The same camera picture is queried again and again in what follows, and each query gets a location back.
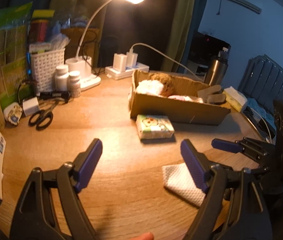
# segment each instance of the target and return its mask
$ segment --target brown plush toy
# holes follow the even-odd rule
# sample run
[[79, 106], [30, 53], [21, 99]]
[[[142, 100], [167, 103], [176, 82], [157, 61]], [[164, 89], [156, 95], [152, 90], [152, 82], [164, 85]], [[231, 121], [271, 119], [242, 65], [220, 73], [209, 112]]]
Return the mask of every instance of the brown plush toy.
[[151, 80], [158, 80], [163, 84], [163, 91], [160, 95], [164, 97], [169, 97], [174, 93], [174, 86], [171, 81], [171, 77], [165, 73], [155, 73], [151, 75]]

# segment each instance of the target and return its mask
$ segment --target desk lamp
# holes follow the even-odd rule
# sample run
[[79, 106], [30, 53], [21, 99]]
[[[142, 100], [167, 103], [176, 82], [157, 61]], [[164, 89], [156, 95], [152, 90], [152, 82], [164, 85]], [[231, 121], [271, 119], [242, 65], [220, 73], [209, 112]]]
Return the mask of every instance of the desk lamp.
[[[93, 21], [95, 16], [99, 13], [99, 11], [103, 9], [111, 1], [112, 0], [108, 0], [94, 12], [94, 14], [91, 16], [91, 18], [89, 19], [86, 25], [82, 37], [80, 38], [76, 56], [74, 58], [67, 59], [65, 62], [69, 67], [69, 71], [74, 71], [74, 70], [80, 71], [80, 87], [82, 91], [97, 86], [100, 83], [101, 79], [100, 77], [97, 77], [96, 75], [92, 74], [92, 58], [89, 56], [87, 56], [87, 58], [84, 58], [83, 56], [79, 56], [80, 48], [83, 44], [84, 37], [91, 22]], [[138, 4], [144, 0], [126, 0], [126, 1], [129, 1], [133, 4]]]

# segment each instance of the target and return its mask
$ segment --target plastic basket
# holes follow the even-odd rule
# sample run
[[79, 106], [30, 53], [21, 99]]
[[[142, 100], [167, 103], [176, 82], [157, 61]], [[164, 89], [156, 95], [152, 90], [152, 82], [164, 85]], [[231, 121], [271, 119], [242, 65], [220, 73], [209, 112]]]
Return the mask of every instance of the plastic basket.
[[53, 91], [55, 88], [55, 69], [64, 64], [65, 49], [31, 54], [32, 77], [37, 81], [37, 93]]

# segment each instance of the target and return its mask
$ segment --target scissors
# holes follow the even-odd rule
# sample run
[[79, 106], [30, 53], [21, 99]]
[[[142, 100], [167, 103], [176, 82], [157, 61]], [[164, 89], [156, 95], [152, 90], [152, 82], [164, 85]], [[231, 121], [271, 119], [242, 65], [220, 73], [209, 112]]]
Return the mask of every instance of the scissors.
[[[37, 131], [42, 131], [46, 129], [53, 121], [53, 109], [58, 105], [59, 100], [55, 100], [55, 102], [50, 106], [50, 108], [46, 110], [39, 110], [36, 113], [34, 113], [28, 121], [29, 126], [35, 126]], [[47, 123], [42, 125], [42, 123], [45, 122], [46, 119], [49, 119]]]

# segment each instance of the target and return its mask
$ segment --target wooden table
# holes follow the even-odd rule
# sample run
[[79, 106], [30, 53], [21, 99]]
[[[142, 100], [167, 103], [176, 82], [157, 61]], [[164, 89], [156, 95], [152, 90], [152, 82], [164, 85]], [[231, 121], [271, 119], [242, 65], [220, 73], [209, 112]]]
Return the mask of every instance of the wooden table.
[[[3, 203], [0, 228], [8, 235], [15, 205], [32, 168], [59, 168], [84, 151], [93, 138], [104, 145], [88, 187], [80, 193], [85, 211], [101, 239], [125, 240], [151, 231], [155, 239], [181, 239], [198, 211], [163, 188], [162, 166], [182, 163], [180, 142], [189, 138], [198, 151], [213, 161], [239, 170], [256, 163], [242, 154], [212, 149], [211, 140], [258, 138], [239, 113], [228, 114], [219, 126], [173, 123], [176, 142], [142, 144], [128, 112], [131, 79], [112, 80], [82, 93], [80, 98], [54, 109], [54, 120], [44, 131], [28, 127], [28, 118], [6, 128]], [[56, 190], [56, 213], [68, 233]], [[221, 224], [227, 205], [219, 216]]]

